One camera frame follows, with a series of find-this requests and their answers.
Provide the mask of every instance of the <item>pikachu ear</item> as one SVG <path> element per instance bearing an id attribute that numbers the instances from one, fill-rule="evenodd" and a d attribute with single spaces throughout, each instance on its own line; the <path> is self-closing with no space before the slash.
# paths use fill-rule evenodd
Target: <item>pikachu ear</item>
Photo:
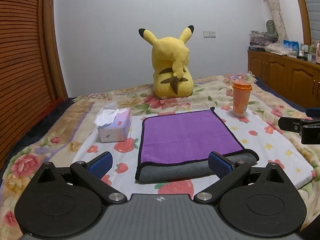
<path id="1" fill-rule="evenodd" d="M 157 40 L 157 38 L 153 35 L 153 33 L 151 31 L 146 30 L 146 29 L 139 29 L 139 34 L 144 40 L 149 42 L 152 46 L 155 43 L 155 41 Z"/>
<path id="2" fill-rule="evenodd" d="M 188 26 L 188 28 L 185 28 L 181 33 L 179 40 L 183 41 L 183 43 L 186 43 L 191 38 L 194 30 L 195 28 L 193 25 Z"/>

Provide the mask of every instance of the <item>orange cup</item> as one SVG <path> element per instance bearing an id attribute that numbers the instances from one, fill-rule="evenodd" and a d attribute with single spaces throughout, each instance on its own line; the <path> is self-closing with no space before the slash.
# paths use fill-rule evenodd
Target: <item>orange cup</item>
<path id="1" fill-rule="evenodd" d="M 233 113 L 238 117 L 244 117 L 247 111 L 252 86 L 247 81 L 235 81 L 233 88 Z"/>

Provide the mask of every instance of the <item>light switch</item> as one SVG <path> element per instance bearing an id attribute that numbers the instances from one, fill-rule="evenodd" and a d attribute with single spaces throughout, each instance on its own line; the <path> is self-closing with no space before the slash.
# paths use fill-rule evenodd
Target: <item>light switch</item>
<path id="1" fill-rule="evenodd" d="M 209 31 L 209 33 L 210 33 L 210 38 L 215 38 L 216 37 L 216 32 Z"/>
<path id="2" fill-rule="evenodd" d="M 204 38 L 210 38 L 210 31 L 203 31 Z"/>

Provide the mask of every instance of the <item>metal screw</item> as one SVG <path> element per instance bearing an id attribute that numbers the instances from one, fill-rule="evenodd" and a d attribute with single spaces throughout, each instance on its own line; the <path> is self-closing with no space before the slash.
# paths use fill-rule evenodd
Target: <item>metal screw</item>
<path id="1" fill-rule="evenodd" d="M 196 196 L 197 196 L 198 199 L 200 199 L 202 201 L 206 201 L 206 200 L 212 199 L 212 195 L 210 193 L 208 193 L 208 192 L 200 192 Z"/>
<path id="2" fill-rule="evenodd" d="M 118 192 L 115 192 L 115 193 L 111 193 L 109 195 L 109 199 L 112 200 L 112 201 L 121 201 L 124 199 L 124 195 L 122 193 L 118 193 Z"/>

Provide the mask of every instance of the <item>white tissue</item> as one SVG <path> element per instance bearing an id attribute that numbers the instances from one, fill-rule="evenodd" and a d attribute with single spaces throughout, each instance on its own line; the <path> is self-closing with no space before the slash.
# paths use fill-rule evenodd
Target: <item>white tissue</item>
<path id="1" fill-rule="evenodd" d="M 112 102 L 100 109 L 94 123 L 98 126 L 112 124 L 118 113 L 120 114 L 127 110 L 127 108 L 118 109 L 117 102 Z"/>

